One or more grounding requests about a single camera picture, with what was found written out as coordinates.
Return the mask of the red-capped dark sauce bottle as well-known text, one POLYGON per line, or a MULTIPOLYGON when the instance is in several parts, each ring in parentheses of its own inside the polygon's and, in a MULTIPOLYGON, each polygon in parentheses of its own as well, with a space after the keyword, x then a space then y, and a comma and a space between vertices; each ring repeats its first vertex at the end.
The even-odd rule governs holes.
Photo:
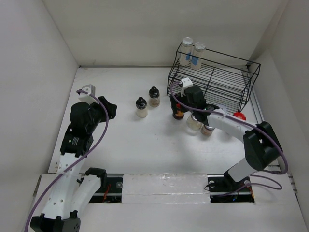
POLYGON ((182 120, 184 117, 184 114, 188 111, 188 109, 186 109, 185 107, 183 107, 182 105, 180 105, 179 103, 177 104, 177 108, 178 108, 178 114, 173 116, 174 119, 176 120, 182 120))

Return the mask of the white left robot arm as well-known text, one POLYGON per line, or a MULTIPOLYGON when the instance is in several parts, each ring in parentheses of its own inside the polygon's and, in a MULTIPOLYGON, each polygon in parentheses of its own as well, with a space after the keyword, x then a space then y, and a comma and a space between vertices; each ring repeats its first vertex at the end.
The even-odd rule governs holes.
POLYGON ((92 103, 79 102, 71 107, 68 125, 60 148, 56 178, 49 184, 31 209, 25 231, 77 232, 80 216, 96 191, 107 187, 106 170, 89 168, 85 177, 80 170, 87 156, 98 145, 93 144, 93 132, 99 123, 109 124, 116 116, 117 106, 105 97, 88 94, 92 103))

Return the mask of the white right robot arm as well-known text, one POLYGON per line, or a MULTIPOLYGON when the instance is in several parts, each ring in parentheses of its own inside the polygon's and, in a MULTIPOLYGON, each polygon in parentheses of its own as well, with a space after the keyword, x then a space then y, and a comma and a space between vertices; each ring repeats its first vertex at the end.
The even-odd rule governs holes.
POLYGON ((221 188, 225 195, 240 191, 247 187, 244 183, 247 177, 256 172, 264 172, 270 163, 284 156, 278 138, 268 122, 249 123, 226 113, 217 105, 206 103, 202 90, 197 86, 191 85, 180 93, 171 94, 170 102, 173 114, 189 111, 197 122, 219 129, 244 145, 244 158, 225 171, 218 181, 208 184, 210 191, 221 188))

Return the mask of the silver-capped blue-label shaker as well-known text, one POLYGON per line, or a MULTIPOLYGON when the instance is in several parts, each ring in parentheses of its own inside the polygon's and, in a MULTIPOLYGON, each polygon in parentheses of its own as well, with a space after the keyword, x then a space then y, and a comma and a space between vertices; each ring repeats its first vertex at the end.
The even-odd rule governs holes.
POLYGON ((206 46, 202 42, 196 42, 194 45, 193 56, 191 59, 191 69, 199 70, 202 64, 202 58, 204 56, 206 46))
POLYGON ((179 63, 181 66, 186 66, 189 64, 192 47, 193 47, 192 38, 185 37, 182 39, 182 43, 180 46, 180 57, 179 57, 179 63))

